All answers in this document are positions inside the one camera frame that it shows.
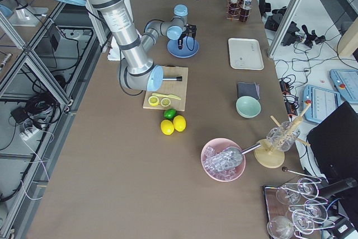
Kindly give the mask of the blue teach pendant far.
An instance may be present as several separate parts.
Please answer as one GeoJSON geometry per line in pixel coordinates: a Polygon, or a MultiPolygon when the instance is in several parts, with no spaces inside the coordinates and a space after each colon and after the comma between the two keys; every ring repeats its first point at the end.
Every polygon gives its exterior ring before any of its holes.
{"type": "Polygon", "coordinates": [[[340,95],[349,103],[357,104],[357,71],[349,69],[331,69],[329,75],[340,95]]]}

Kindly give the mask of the blue teach pendant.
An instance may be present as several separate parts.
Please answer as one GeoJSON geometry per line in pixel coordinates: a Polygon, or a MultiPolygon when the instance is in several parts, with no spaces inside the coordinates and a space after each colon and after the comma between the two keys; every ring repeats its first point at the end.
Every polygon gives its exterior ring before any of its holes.
{"type": "Polygon", "coordinates": [[[319,124],[340,106],[341,98],[337,91],[306,85],[303,90],[303,104],[310,104],[304,114],[305,119],[319,124]]]}
{"type": "Polygon", "coordinates": [[[349,103],[357,104],[357,71],[349,69],[331,69],[329,75],[340,95],[349,103]]]}

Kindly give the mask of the clear ice cubes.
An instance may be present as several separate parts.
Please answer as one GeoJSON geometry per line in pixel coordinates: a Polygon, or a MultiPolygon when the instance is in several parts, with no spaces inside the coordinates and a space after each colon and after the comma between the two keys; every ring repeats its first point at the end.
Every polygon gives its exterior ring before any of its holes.
{"type": "Polygon", "coordinates": [[[207,146],[204,150],[204,169],[209,173],[209,175],[213,176],[214,178],[218,179],[218,180],[223,180],[223,181],[229,181],[229,180],[233,180],[236,177],[236,168],[230,168],[228,170],[223,170],[223,171],[218,171],[218,154],[219,153],[215,153],[215,150],[213,147],[211,146],[207,146]]]}

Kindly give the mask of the yellow plastic knife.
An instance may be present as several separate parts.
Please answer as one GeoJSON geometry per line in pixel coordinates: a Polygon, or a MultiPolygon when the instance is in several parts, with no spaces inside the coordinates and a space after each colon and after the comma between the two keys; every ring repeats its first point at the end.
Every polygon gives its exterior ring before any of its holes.
{"type": "Polygon", "coordinates": [[[153,92],[152,95],[157,96],[157,97],[165,97],[165,98],[169,98],[169,99],[181,100],[181,98],[179,96],[176,96],[173,94],[166,95],[166,94],[162,94],[162,93],[153,92]]]}

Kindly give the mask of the blue plate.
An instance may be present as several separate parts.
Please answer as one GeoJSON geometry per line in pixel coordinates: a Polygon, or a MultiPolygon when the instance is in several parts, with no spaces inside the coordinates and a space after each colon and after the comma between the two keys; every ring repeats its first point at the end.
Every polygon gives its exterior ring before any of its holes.
{"type": "Polygon", "coordinates": [[[167,50],[170,54],[178,58],[190,58],[199,51],[199,42],[188,36],[182,41],[182,48],[178,47],[177,40],[170,40],[167,43],[167,50]]]}

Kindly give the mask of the dark drink bottle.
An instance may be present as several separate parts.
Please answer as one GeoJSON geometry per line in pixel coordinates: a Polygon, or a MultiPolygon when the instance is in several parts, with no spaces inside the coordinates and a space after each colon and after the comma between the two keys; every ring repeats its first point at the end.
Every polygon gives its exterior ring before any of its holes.
{"type": "Polygon", "coordinates": [[[246,22],[249,18],[249,13],[251,10],[251,1],[252,0],[243,0],[240,17],[239,17],[239,20],[241,22],[246,22]]]}
{"type": "Polygon", "coordinates": [[[238,14],[239,4],[238,0],[229,0],[228,14],[232,17],[238,14]]]}

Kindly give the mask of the lemon half slice upper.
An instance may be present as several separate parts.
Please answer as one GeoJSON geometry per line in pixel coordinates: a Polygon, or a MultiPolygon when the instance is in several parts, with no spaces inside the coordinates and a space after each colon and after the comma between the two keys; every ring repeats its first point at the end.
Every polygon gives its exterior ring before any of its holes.
{"type": "Polygon", "coordinates": [[[153,95],[149,96],[149,98],[148,98],[148,104],[149,104],[150,106],[157,106],[157,105],[159,105],[159,98],[158,98],[157,96],[153,96],[153,95]]]}

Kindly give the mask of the blue teach pendant near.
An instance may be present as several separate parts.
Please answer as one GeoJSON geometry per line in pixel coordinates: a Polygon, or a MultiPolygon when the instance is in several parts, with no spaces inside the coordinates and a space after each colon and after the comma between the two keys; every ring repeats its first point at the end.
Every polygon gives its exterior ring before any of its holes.
{"type": "Polygon", "coordinates": [[[310,104],[304,114],[305,119],[319,124],[340,106],[341,98],[337,91],[306,85],[303,90],[303,104],[310,104]]]}

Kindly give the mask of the dark drink bottle lower left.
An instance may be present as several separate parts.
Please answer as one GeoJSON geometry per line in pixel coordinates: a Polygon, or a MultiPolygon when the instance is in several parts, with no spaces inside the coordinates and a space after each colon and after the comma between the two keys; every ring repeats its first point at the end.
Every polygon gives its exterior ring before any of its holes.
{"type": "Polygon", "coordinates": [[[240,17],[239,17],[239,20],[241,22],[246,22],[249,18],[249,13],[251,10],[251,1],[252,0],[243,0],[240,17]]]}

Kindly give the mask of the lemon half slice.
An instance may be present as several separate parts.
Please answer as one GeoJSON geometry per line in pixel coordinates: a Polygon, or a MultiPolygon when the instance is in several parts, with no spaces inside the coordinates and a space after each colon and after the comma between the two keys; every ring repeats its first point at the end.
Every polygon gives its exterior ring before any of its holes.
{"type": "Polygon", "coordinates": [[[160,104],[162,107],[169,107],[171,105],[171,100],[168,97],[163,97],[160,104]]]}
{"type": "Polygon", "coordinates": [[[159,105],[159,98],[158,98],[157,96],[153,96],[153,95],[149,96],[149,98],[148,98],[148,104],[149,104],[150,106],[157,106],[157,105],[159,105]]]}

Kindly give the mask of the cream serving tray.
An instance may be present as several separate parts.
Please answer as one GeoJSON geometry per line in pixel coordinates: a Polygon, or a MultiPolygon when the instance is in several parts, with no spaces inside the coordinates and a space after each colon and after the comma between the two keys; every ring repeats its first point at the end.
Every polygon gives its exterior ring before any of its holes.
{"type": "Polygon", "coordinates": [[[256,39],[228,39],[230,66],[233,69],[261,71],[264,69],[260,44],[256,39]]]}

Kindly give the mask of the whole lemon upper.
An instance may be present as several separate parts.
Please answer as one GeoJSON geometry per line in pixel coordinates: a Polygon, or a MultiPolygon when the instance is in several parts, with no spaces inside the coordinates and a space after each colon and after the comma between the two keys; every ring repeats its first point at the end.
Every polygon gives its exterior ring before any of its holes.
{"type": "Polygon", "coordinates": [[[182,115],[177,115],[173,118],[174,129],[182,132],[186,129],[186,119],[182,115]]]}

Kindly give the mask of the steel muddler black tip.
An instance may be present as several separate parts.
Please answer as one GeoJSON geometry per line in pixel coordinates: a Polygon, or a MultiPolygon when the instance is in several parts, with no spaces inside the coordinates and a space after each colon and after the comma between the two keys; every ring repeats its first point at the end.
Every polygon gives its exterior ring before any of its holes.
{"type": "Polygon", "coordinates": [[[164,77],[163,81],[182,81],[182,76],[177,76],[177,77],[164,77]]]}

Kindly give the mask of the lemon half slice lower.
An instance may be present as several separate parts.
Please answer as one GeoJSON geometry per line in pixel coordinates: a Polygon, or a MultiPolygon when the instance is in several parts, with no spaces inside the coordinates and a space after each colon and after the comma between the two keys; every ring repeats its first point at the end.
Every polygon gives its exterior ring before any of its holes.
{"type": "Polygon", "coordinates": [[[163,97],[160,104],[162,107],[169,107],[171,105],[171,100],[168,97],[163,97]]]}

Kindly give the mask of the wooden cup stand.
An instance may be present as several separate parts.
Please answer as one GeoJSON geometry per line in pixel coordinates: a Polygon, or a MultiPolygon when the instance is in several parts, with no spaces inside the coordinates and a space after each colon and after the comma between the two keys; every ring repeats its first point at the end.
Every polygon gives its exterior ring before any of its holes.
{"type": "MultiPolygon", "coordinates": [[[[291,126],[288,130],[288,133],[293,132],[303,121],[303,115],[310,108],[310,104],[307,104],[303,111],[291,122],[291,126]]],[[[274,116],[270,116],[270,118],[274,121],[274,123],[279,127],[282,123],[279,123],[274,116]]],[[[305,142],[297,137],[300,143],[309,146],[308,142],[305,142]]],[[[261,139],[259,141],[260,147],[254,150],[254,156],[256,160],[263,166],[267,168],[278,168],[280,167],[285,160],[284,152],[277,150],[267,138],[261,139]]]]}

